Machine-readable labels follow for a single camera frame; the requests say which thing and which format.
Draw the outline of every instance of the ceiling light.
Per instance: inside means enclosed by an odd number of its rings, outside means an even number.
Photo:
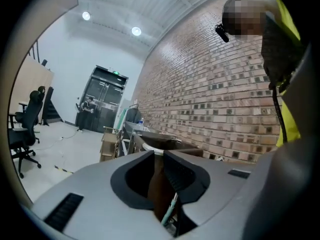
[[[82,18],[85,20],[85,21],[88,21],[88,20],[90,20],[90,13],[89,12],[87,12],[87,11],[84,11],[83,13],[82,13]]]
[[[135,36],[140,36],[141,35],[141,29],[137,26],[134,26],[131,29],[132,34],[134,34]]]

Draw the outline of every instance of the black office chair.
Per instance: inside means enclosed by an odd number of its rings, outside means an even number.
[[[44,97],[45,97],[45,95],[46,95],[46,87],[44,87],[44,86],[40,86],[39,88],[38,88],[38,91],[40,92],[40,94],[39,94],[39,96],[38,96],[38,99],[40,99],[40,100],[43,100],[44,99]],[[18,123],[22,123],[22,121],[23,121],[23,117],[24,117],[24,115],[25,115],[25,110],[23,111],[23,112],[16,112],[15,113],[15,120],[18,122]],[[35,120],[35,122],[34,122],[34,125],[36,126],[37,124],[39,123],[39,119],[38,119],[38,117],[36,118],[36,120]],[[38,141],[38,144],[40,143],[40,140],[39,140],[39,138],[37,138],[37,137],[35,137],[35,139]]]
[[[16,154],[12,155],[12,159],[19,158],[18,173],[20,178],[23,179],[24,175],[21,173],[21,163],[23,159],[29,160],[37,164],[38,168],[41,168],[41,164],[32,159],[29,154],[33,156],[36,153],[30,150],[30,146],[35,144],[36,136],[34,132],[35,121],[38,118],[38,114],[42,108],[44,97],[37,90],[30,93],[30,101],[25,113],[22,117],[22,128],[10,128],[8,129],[9,135],[9,147],[10,150],[14,150]],[[15,114],[10,114],[10,121],[13,122]]]

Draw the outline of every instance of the black slot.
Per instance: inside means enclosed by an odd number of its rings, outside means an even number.
[[[78,194],[68,194],[58,206],[44,220],[49,226],[57,231],[62,232],[75,213],[84,197]]]
[[[247,179],[250,176],[250,172],[236,170],[236,169],[232,169],[231,171],[228,172],[228,174],[239,177],[239,178],[243,178],[243,179]]]
[[[129,207],[153,210],[154,203],[147,197],[154,173],[155,153],[151,150],[115,170],[110,184],[116,196]]]
[[[179,196],[181,204],[196,202],[208,189],[210,176],[202,167],[174,155],[163,153],[164,173]]]

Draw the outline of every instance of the person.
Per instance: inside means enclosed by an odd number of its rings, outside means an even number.
[[[281,95],[285,93],[305,50],[286,6],[281,0],[227,0],[222,25],[235,37],[262,36],[263,68],[281,127],[276,146],[299,139],[295,120],[284,102],[280,111],[276,93],[276,87]]]
[[[89,104],[92,103],[93,98],[89,97],[85,102],[82,102],[80,106],[79,112],[79,129],[77,131],[83,133],[83,129],[85,127],[86,120],[88,118],[89,113],[93,113],[93,109],[89,109]]]

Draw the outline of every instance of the chair armrest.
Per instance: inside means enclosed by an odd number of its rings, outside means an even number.
[[[24,131],[28,131],[27,128],[13,128],[12,130],[14,130],[15,132],[24,132]]]
[[[11,125],[11,128],[15,128],[14,126],[14,117],[16,116],[15,113],[9,113],[9,117],[10,117],[10,125]]]

